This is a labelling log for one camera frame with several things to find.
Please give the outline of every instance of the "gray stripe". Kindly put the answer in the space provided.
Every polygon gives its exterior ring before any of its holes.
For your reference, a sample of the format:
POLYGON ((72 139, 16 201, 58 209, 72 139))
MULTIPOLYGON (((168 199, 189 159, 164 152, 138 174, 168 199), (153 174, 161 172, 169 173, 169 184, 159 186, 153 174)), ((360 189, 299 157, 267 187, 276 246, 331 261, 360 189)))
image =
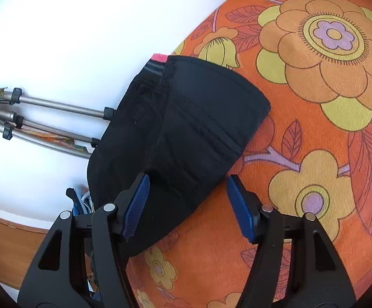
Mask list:
POLYGON ((151 73, 153 73, 153 74, 156 74, 156 75, 159 75, 159 76, 162 76, 162 74, 163 73, 161 73, 161 72, 156 72, 156 71, 154 71, 153 69, 151 69, 151 68, 149 68, 149 67, 143 67, 143 69, 146 69, 147 71, 149 71, 149 72, 151 72, 151 73))
POLYGON ((146 63, 146 65, 150 65, 150 66, 153 66, 153 67, 156 67, 156 68, 159 68, 159 69, 164 69, 165 68, 164 66, 158 65, 157 63, 153 63, 153 62, 150 62, 150 61, 148 61, 146 63))

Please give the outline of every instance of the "wooden surface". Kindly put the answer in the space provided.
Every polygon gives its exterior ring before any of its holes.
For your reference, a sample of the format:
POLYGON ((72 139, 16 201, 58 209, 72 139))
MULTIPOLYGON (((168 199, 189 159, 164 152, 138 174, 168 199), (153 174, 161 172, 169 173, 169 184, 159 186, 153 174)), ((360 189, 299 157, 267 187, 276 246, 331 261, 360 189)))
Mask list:
POLYGON ((34 231, 42 230, 10 224, 8 221, 0 219, 1 283, 12 288, 20 288, 29 264, 45 237, 42 232, 34 231))

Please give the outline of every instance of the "clamp jaw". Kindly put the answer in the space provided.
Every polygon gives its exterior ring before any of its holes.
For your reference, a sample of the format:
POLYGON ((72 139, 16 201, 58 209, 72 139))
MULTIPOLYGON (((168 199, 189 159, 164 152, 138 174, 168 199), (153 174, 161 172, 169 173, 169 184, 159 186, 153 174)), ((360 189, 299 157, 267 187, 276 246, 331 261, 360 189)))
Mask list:
MULTIPOLYGON (((138 308, 120 246, 133 236, 149 191, 139 174, 114 203, 74 217, 62 212, 33 259, 19 292, 22 308, 138 308), (83 238, 91 237, 102 302, 90 297, 83 238)), ((347 272, 314 214, 302 218, 263 205, 240 179, 227 179, 227 194, 242 234, 258 244, 238 308, 350 308, 355 303, 347 272), (292 240, 286 296, 273 302, 283 244, 292 240)))
POLYGON ((237 175, 227 179, 227 194, 242 234, 258 244, 239 308, 349 308, 353 287, 330 238, 312 213, 301 218, 262 205, 237 175), (290 238, 286 296, 273 303, 284 239, 290 238))

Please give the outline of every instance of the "purple flower print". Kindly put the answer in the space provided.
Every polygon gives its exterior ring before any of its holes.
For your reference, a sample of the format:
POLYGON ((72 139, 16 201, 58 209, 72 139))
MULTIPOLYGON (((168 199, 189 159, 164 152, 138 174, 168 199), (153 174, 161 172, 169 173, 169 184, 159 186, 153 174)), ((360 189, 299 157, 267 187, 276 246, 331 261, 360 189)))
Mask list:
POLYGON ((354 35, 340 22, 320 21, 317 27, 314 35, 323 41, 325 47, 332 50, 342 48, 347 51, 353 48, 354 35))

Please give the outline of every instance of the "silver rivet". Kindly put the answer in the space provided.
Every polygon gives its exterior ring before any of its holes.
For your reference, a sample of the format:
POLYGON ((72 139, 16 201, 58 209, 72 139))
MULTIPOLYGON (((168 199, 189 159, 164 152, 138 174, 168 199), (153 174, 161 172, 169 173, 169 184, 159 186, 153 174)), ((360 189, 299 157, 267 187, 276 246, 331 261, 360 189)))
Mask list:
POLYGON ((316 219, 316 216, 312 213, 306 213, 306 219, 308 221, 314 221, 316 219))
POLYGON ((267 213, 273 212, 273 205, 263 205, 261 209, 267 213))
POLYGON ((106 204, 105 206, 103 206, 103 209, 106 212, 113 211, 115 209, 115 204, 106 204))
POLYGON ((60 218, 62 220, 66 220, 70 217, 71 213, 69 211, 63 211, 61 214, 60 214, 60 218))

